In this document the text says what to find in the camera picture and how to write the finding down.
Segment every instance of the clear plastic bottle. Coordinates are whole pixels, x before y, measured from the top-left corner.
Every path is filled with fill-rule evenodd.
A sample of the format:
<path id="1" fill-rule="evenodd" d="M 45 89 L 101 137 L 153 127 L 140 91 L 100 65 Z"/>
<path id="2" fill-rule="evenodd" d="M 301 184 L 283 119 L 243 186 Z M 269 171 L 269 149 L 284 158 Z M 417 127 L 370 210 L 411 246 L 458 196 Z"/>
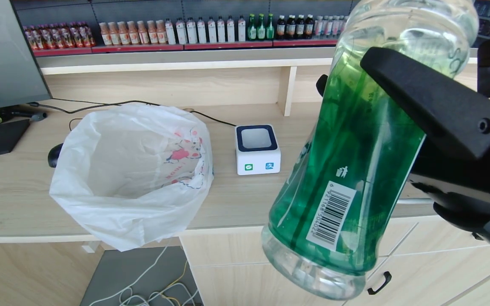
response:
<path id="1" fill-rule="evenodd" d="M 424 132 L 360 60 L 370 47 L 391 48 L 453 78 L 477 32 L 470 0 L 358 3 L 336 47 L 317 125 L 262 230 L 280 273 L 331 300 L 362 292 Z"/>

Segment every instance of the red shelf edge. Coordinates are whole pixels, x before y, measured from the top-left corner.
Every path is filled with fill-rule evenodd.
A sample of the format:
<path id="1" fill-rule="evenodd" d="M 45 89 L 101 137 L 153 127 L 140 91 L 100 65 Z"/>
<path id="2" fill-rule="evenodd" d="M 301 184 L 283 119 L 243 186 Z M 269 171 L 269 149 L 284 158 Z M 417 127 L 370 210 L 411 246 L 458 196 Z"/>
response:
<path id="1" fill-rule="evenodd" d="M 92 53 L 103 54 L 103 53 L 113 53 L 113 52 L 167 51 L 167 50 L 183 50 L 183 45 L 98 46 L 92 48 Z"/>

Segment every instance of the plastic bottle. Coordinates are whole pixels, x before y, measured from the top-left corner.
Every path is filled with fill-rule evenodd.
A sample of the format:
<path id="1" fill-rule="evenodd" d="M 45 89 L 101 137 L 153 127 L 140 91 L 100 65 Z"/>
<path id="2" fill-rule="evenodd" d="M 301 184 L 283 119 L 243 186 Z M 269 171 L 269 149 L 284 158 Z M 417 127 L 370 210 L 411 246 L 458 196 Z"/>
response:
<path id="1" fill-rule="evenodd" d="M 136 29 L 134 21 L 128 21 L 128 34 L 130 35 L 130 43 L 132 43 L 132 45 L 141 44 L 140 34 Z"/>
<path id="2" fill-rule="evenodd" d="M 324 26 L 324 23 L 322 22 L 322 16 L 317 16 L 317 20 L 315 22 L 315 34 L 313 37 L 315 39 L 321 38 L 321 29 Z"/>
<path id="3" fill-rule="evenodd" d="M 148 31 L 146 30 L 145 23 L 143 21 L 137 22 L 137 31 L 140 35 L 140 41 L 142 45 L 150 44 L 150 39 L 148 38 Z"/>
<path id="4" fill-rule="evenodd" d="M 264 26 L 264 14 L 258 14 L 258 23 L 256 24 L 256 39 L 263 41 L 266 39 L 266 27 Z"/>
<path id="5" fill-rule="evenodd" d="M 325 26 L 325 38 L 332 37 L 332 27 L 334 25 L 333 19 L 334 17 L 328 16 L 328 21 L 326 22 L 326 26 Z"/>
<path id="6" fill-rule="evenodd" d="M 128 29 L 126 28 L 126 23 L 124 21 L 119 21 L 118 25 L 118 35 L 120 36 L 120 41 L 123 46 L 128 46 L 131 44 L 130 41 L 130 33 L 128 33 Z"/>
<path id="7" fill-rule="evenodd" d="M 308 15 L 308 17 L 305 19 L 305 31 L 304 31 L 305 39 L 313 38 L 313 25 L 315 25 L 315 21 L 313 20 L 313 15 Z"/>
<path id="8" fill-rule="evenodd" d="M 224 28 L 224 20 L 222 16 L 218 16 L 217 20 L 217 32 L 218 32 L 218 42 L 226 42 L 226 29 Z"/>
<path id="9" fill-rule="evenodd" d="M 246 41 L 247 40 L 247 25 L 245 23 L 245 19 L 243 19 L 243 15 L 239 16 L 239 20 L 237 21 L 237 41 Z"/>
<path id="10" fill-rule="evenodd" d="M 188 43 L 198 43 L 198 35 L 196 34 L 196 22 L 192 17 L 186 22 L 186 33 L 188 34 Z"/>
<path id="11" fill-rule="evenodd" d="M 296 20 L 294 15 L 289 15 L 286 21 L 286 39 L 294 39 L 294 33 L 296 32 Z"/>
<path id="12" fill-rule="evenodd" d="M 276 40 L 285 39 L 285 29 L 286 29 L 285 16 L 280 15 L 279 20 L 277 21 Z"/>
<path id="13" fill-rule="evenodd" d="M 187 43 L 185 23 L 181 18 L 177 18 L 177 21 L 175 22 L 175 28 L 177 29 L 177 39 L 179 41 L 179 45 L 185 45 Z"/>
<path id="14" fill-rule="evenodd" d="M 168 36 L 165 33 L 165 25 L 162 19 L 156 20 L 156 37 L 160 45 L 168 43 Z"/>
<path id="15" fill-rule="evenodd" d="M 148 20 L 146 25 L 148 27 L 148 38 L 150 39 L 150 43 L 153 45 L 158 44 L 158 33 L 156 32 L 154 20 Z"/>
<path id="16" fill-rule="evenodd" d="M 296 20 L 296 32 L 294 33 L 294 39 L 304 38 L 304 28 L 305 28 L 304 16 L 298 15 L 298 19 Z"/>
<path id="17" fill-rule="evenodd" d="M 362 293 L 424 140 L 362 70 L 365 52 L 391 48 L 453 78 L 477 31 L 470 0 L 357 4 L 335 50 L 317 125 L 262 230 L 267 259 L 285 277 L 332 300 Z"/>
<path id="18" fill-rule="evenodd" d="M 208 33 L 209 33 L 209 42 L 216 43 L 217 42 L 217 23 L 213 20 L 211 16 L 209 16 L 208 20 Z"/>
<path id="19" fill-rule="evenodd" d="M 232 15 L 228 16 L 228 20 L 226 20 L 226 37 L 228 37 L 228 43 L 234 43 L 236 41 L 236 29 L 234 26 L 234 20 L 232 19 Z"/>
<path id="20" fill-rule="evenodd" d="M 266 39 L 273 40 L 275 36 L 275 28 L 273 27 L 273 14 L 268 14 L 268 21 L 266 22 Z"/>
<path id="21" fill-rule="evenodd" d="M 256 40 L 256 25 L 254 25 L 254 14 L 249 14 L 249 27 L 247 27 L 247 38 Z"/>
<path id="22" fill-rule="evenodd" d="M 199 43 L 207 43 L 208 38 L 205 34 L 205 21 L 204 21 L 204 19 L 199 17 L 198 22 L 196 24 L 198 25 L 198 41 L 199 41 Z"/>

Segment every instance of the bottle label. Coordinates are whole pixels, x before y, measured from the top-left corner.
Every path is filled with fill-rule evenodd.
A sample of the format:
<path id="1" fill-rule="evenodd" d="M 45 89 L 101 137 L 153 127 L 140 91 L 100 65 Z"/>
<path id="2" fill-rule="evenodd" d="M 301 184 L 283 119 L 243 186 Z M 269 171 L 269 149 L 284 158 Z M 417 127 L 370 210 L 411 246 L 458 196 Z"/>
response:
<path id="1" fill-rule="evenodd" d="M 258 39 L 265 39 L 266 38 L 266 29 L 264 28 L 259 28 L 258 31 L 256 31 L 258 35 Z"/>
<path id="2" fill-rule="evenodd" d="M 140 36 L 138 33 L 130 33 L 130 40 L 132 41 L 132 44 L 138 45 L 141 43 Z"/>
<path id="3" fill-rule="evenodd" d="M 343 167 L 338 169 L 337 173 L 344 178 L 347 171 L 347 167 Z M 355 193 L 356 190 L 354 189 L 329 181 L 306 239 L 317 244 L 317 246 L 335 251 L 340 237 L 340 229 L 345 222 Z"/>
<path id="4" fill-rule="evenodd" d="M 297 34 L 297 35 L 302 35 L 302 34 L 304 34 L 304 25 L 298 25 L 298 26 L 296 27 L 296 34 Z"/>
<path id="5" fill-rule="evenodd" d="M 288 35 L 294 35 L 294 30 L 296 30 L 296 25 L 286 25 L 286 33 Z"/>
<path id="6" fill-rule="evenodd" d="M 150 40 L 148 39 L 148 33 L 140 33 L 140 39 L 142 45 L 148 45 L 150 43 Z"/>
<path id="7" fill-rule="evenodd" d="M 113 42 L 113 45 L 120 45 L 120 35 L 111 34 L 111 41 Z"/>
<path id="8" fill-rule="evenodd" d="M 285 34 L 285 25 L 277 25 L 277 35 Z"/>
<path id="9" fill-rule="evenodd" d="M 120 41 L 122 41 L 123 45 L 130 44 L 130 35 L 128 33 L 123 33 L 120 35 Z"/>
<path id="10" fill-rule="evenodd" d="M 305 33 L 307 35 L 311 35 L 313 33 L 313 25 L 306 25 L 305 26 Z"/>

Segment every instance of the black cable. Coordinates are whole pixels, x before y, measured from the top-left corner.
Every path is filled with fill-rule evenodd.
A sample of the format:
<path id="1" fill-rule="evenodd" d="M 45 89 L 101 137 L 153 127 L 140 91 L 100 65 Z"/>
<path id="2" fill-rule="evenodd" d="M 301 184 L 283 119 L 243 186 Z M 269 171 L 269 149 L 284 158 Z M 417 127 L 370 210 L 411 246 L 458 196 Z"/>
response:
<path id="1" fill-rule="evenodd" d="M 74 120 L 82 120 L 82 118 L 73 118 L 72 120 L 69 121 L 69 131 L 71 132 L 71 123 L 74 122 Z"/>

